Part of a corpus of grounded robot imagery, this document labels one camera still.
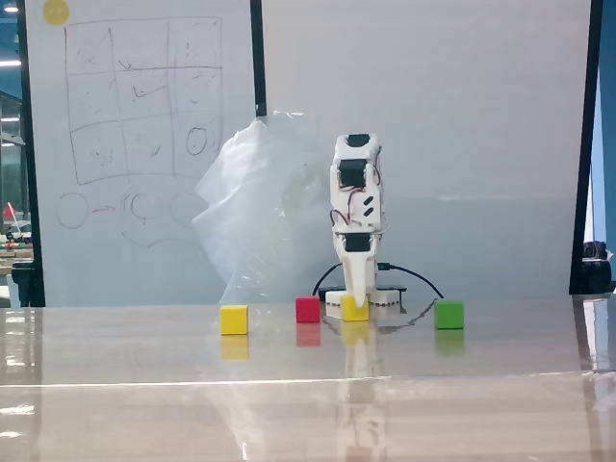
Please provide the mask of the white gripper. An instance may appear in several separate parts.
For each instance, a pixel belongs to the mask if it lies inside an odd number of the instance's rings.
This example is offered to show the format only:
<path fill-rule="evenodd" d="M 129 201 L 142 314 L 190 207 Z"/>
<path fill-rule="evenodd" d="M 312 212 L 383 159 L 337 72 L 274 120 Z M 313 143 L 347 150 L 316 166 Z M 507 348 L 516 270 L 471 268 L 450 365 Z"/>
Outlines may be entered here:
<path fill-rule="evenodd" d="M 334 244 L 344 253 L 374 256 L 386 228 L 378 190 L 348 189 L 336 196 L 331 209 Z M 361 307 L 372 292 L 372 258 L 348 254 L 344 262 L 346 289 Z"/>

